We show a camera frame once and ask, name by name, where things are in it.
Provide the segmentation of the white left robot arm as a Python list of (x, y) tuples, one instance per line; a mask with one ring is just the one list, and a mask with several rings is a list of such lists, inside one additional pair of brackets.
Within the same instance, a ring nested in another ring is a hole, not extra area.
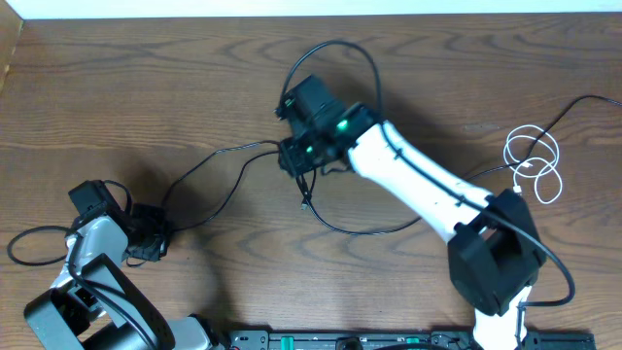
[(24, 309), (47, 349), (226, 349), (229, 340), (195, 314), (166, 320), (122, 272), (129, 258), (157, 262), (172, 235), (163, 209), (119, 206), (101, 180), (69, 192), (78, 216), (50, 288)]

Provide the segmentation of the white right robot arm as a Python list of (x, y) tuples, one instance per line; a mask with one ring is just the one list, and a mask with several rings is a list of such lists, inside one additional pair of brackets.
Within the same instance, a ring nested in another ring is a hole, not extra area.
[(483, 349), (514, 349), (526, 336), (518, 304), (546, 256), (526, 201), (474, 186), (410, 145), (390, 122), (356, 103), (346, 107), (309, 76), (285, 92), (276, 114), (293, 135), (280, 165), (298, 177), (346, 158), (354, 171), (392, 193), (446, 243), (449, 276), (475, 309), (473, 337)]

